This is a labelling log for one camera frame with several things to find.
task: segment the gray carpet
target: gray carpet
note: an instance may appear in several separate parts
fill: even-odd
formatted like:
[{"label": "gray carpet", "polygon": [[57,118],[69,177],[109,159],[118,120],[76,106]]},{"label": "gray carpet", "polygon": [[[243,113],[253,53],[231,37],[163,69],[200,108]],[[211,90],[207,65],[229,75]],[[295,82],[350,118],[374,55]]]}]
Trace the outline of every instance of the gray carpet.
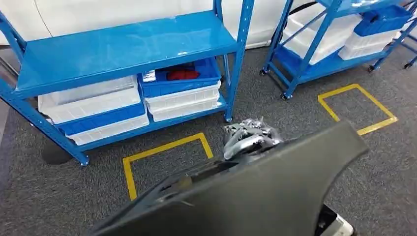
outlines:
[{"label": "gray carpet", "polygon": [[[336,181],[326,203],[363,235],[417,235],[417,69],[402,69],[414,55],[399,48],[379,71],[369,74],[363,65],[327,76],[299,86],[284,102],[273,80],[258,75],[266,53],[266,48],[246,53],[235,121],[264,116],[285,138],[299,137],[335,122],[317,102],[318,94],[360,84],[399,121],[363,136],[371,151]],[[326,102],[358,129],[386,118],[356,91]],[[48,166],[40,160],[43,134],[11,111],[0,147],[6,179],[0,189],[0,235],[81,235],[129,201],[122,158],[199,132],[219,157],[223,125],[218,113],[92,150],[86,168],[76,161]],[[132,163],[136,189],[142,192],[205,161],[198,142],[137,160]]]}]

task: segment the blue shelf board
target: blue shelf board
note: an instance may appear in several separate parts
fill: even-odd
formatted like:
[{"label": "blue shelf board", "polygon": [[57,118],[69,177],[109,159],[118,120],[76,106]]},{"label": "blue shelf board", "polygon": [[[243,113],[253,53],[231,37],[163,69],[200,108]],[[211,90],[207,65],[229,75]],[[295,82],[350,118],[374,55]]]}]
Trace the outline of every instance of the blue shelf board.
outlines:
[{"label": "blue shelf board", "polygon": [[151,118],[151,115],[148,113],[148,117],[149,117],[149,125],[138,128],[138,129],[134,129],[131,131],[127,131],[118,135],[114,135],[105,139],[101,139],[101,140],[97,140],[88,144],[84,144],[81,146],[78,146],[78,150],[80,151],[86,151],[89,149],[93,149],[96,147],[100,147],[103,145],[107,145],[110,143],[114,143],[123,139],[127,139],[127,138],[131,138],[137,135],[141,135],[144,133],[148,133],[157,129],[161,129],[161,128],[165,128],[171,125],[175,125],[175,124],[179,124],[179,123],[183,123],[192,119],[196,119],[199,117],[203,117],[203,116],[207,116],[209,114],[213,114],[216,112],[220,112],[220,111],[224,111],[227,109],[227,103],[226,100],[223,98],[222,95],[220,95],[220,98],[218,100],[219,106],[217,106],[214,109],[208,110],[208,111],[203,111],[203,112],[199,112],[199,113],[195,113],[195,114],[190,114],[187,116],[183,116],[183,117],[178,117],[178,118],[172,118],[172,119],[167,119],[167,120],[163,120],[163,121],[159,121],[159,122],[154,122]]},{"label": "blue shelf board", "polygon": [[31,97],[237,49],[213,11],[45,38],[28,42],[13,93]]},{"label": "blue shelf board", "polygon": [[[340,50],[334,52],[330,56],[314,65],[309,65],[301,75],[299,82],[305,83],[314,79],[318,79],[326,75],[364,64],[368,61],[383,58],[386,55],[386,52],[382,51],[360,58],[343,60],[338,55],[339,51]],[[298,69],[300,68],[302,62],[302,59],[298,55],[286,49],[285,47],[280,47],[277,51],[274,52],[274,56],[292,76],[297,75]]]},{"label": "blue shelf board", "polygon": [[[320,3],[321,5],[325,7],[330,7],[333,1],[334,0],[317,0],[318,3]],[[375,3],[369,3],[369,4],[356,3],[356,6],[352,5],[358,1],[359,0],[356,0],[356,1],[343,0],[337,11],[336,17],[347,16],[347,15],[354,14],[354,13],[362,13],[365,11],[370,11],[370,10],[379,9],[379,8],[383,8],[383,7],[390,6],[390,5],[395,5],[401,2],[401,0],[379,0]]]}]

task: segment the yellow tape square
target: yellow tape square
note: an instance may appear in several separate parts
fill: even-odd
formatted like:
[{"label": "yellow tape square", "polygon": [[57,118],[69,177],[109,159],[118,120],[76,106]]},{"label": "yellow tape square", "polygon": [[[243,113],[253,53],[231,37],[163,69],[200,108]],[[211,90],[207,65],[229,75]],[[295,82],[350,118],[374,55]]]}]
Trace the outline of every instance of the yellow tape square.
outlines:
[{"label": "yellow tape square", "polygon": [[203,145],[204,152],[206,152],[207,158],[208,159],[213,158],[213,153],[211,152],[209,143],[207,142],[207,139],[203,133],[191,135],[186,138],[153,148],[151,150],[147,150],[147,151],[123,158],[123,168],[124,168],[124,174],[126,176],[127,190],[129,191],[130,200],[134,200],[137,197],[136,187],[133,181],[133,174],[132,174],[132,169],[130,167],[130,162],[145,158],[147,156],[157,154],[159,152],[162,152],[171,148],[175,148],[179,145],[186,144],[191,141],[198,140],[198,139]]},{"label": "yellow tape square", "polygon": [[385,108],[379,101],[375,99],[370,93],[368,93],[364,88],[362,88],[359,84],[351,84],[343,88],[338,88],[336,90],[326,92],[323,94],[320,94],[317,96],[319,103],[326,109],[326,111],[333,117],[335,121],[340,121],[340,118],[336,115],[336,113],[327,105],[327,103],[324,101],[325,98],[349,91],[351,89],[359,89],[360,92],[363,93],[369,100],[371,100],[379,109],[381,109],[389,118],[386,120],[383,120],[381,122],[378,122],[376,124],[370,125],[368,127],[365,127],[363,129],[360,129],[357,131],[359,135],[364,135],[367,133],[370,133],[372,131],[375,131],[379,128],[382,128],[384,126],[387,126],[389,124],[392,124],[396,121],[398,121],[398,118],[394,116],[393,113],[391,113],[387,108]]}]

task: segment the stacked bins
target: stacked bins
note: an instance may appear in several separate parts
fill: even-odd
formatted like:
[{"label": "stacked bins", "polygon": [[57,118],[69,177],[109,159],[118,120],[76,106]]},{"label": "stacked bins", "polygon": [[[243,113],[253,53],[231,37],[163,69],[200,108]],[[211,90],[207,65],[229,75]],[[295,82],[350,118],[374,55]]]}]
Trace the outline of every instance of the stacked bins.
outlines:
[{"label": "stacked bins", "polygon": [[[185,72],[197,76],[181,77]],[[172,73],[179,77],[173,79]],[[146,72],[140,78],[147,108],[155,122],[218,106],[221,73],[215,58]]]},{"label": "stacked bins", "polygon": [[339,52],[343,60],[381,52],[412,16],[403,7],[392,5],[363,13],[363,20]]},{"label": "stacked bins", "polygon": [[[283,31],[281,43],[286,41],[325,9],[323,5],[316,3],[290,15],[287,26]],[[324,14],[320,19],[310,24],[305,30],[287,42],[284,47],[293,51],[300,58],[304,58],[325,16]],[[360,21],[361,17],[355,14],[334,19],[314,52],[309,62],[310,65],[318,63],[342,48]]]},{"label": "stacked bins", "polygon": [[52,92],[38,109],[77,145],[149,124],[136,75]]}]

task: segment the red object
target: red object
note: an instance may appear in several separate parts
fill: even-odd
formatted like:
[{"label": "red object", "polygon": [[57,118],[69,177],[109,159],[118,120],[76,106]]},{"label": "red object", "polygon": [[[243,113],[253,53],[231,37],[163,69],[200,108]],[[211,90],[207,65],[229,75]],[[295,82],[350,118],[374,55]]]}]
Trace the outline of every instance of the red object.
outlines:
[{"label": "red object", "polygon": [[200,73],[195,70],[176,70],[168,72],[167,80],[189,80],[195,79],[199,75]]}]

